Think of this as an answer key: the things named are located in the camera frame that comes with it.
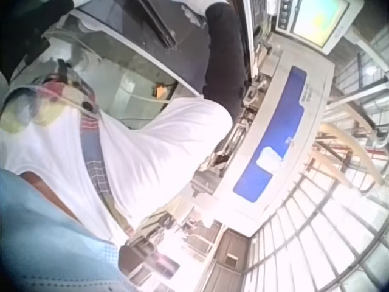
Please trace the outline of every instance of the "white sticker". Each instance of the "white sticker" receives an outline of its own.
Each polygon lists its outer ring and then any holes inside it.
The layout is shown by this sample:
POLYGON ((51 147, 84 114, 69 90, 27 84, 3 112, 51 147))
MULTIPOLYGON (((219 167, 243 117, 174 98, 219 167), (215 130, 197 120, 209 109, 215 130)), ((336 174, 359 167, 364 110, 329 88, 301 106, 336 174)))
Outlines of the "white sticker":
POLYGON ((267 146, 262 149, 256 164, 274 175, 280 169, 282 161, 282 157, 272 147, 267 146))

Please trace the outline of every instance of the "blue label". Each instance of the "blue label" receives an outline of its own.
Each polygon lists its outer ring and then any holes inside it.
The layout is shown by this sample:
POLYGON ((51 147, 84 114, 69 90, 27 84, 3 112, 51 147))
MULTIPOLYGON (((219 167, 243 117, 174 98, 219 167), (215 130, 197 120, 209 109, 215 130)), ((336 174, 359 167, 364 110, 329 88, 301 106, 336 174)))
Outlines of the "blue label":
POLYGON ((273 177, 271 173, 256 163, 262 150, 265 147, 271 147, 281 158, 284 158, 289 148, 287 141, 290 138, 293 139, 297 132, 304 114, 304 108, 300 105, 300 97, 305 80, 305 71, 291 67, 284 91, 266 132, 233 188, 237 195, 252 203, 257 201, 273 177))

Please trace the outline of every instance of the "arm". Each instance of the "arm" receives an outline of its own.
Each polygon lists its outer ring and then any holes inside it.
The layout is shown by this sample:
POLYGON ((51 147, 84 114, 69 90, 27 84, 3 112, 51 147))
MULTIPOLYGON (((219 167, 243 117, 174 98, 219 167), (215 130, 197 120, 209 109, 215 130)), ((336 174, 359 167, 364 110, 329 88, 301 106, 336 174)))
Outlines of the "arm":
POLYGON ((211 42, 204 97, 222 105, 234 120, 245 79, 238 15, 230 5, 217 3, 207 9, 206 16, 211 42))

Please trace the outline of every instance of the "computer screen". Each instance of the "computer screen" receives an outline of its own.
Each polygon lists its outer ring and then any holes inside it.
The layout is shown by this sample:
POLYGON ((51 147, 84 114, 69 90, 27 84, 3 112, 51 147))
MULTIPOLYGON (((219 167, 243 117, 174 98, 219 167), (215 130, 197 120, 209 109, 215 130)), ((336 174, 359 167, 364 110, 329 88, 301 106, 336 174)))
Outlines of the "computer screen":
POLYGON ((323 47, 347 8, 345 0, 302 0, 292 32, 323 47))

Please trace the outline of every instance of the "plaid strap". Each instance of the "plaid strap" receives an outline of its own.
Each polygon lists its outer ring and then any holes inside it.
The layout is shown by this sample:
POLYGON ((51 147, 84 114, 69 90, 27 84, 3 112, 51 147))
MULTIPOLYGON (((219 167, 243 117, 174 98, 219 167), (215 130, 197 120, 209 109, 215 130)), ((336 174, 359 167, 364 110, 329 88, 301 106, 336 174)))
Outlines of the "plaid strap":
POLYGON ((133 235, 134 229, 129 225, 127 219, 117 210, 115 199, 108 182, 103 150, 100 143, 99 123, 95 115, 98 112, 98 106, 95 102, 94 91, 75 71, 67 67, 63 60, 58 60, 58 65, 59 70, 56 74, 50 75, 50 81, 61 80, 61 82, 64 82, 65 80, 69 86, 77 88, 87 96, 87 99, 81 103, 81 106, 86 112, 90 112, 93 115, 86 114, 85 111, 81 112, 80 138, 85 166, 93 186, 108 212, 121 229, 130 237, 133 235))

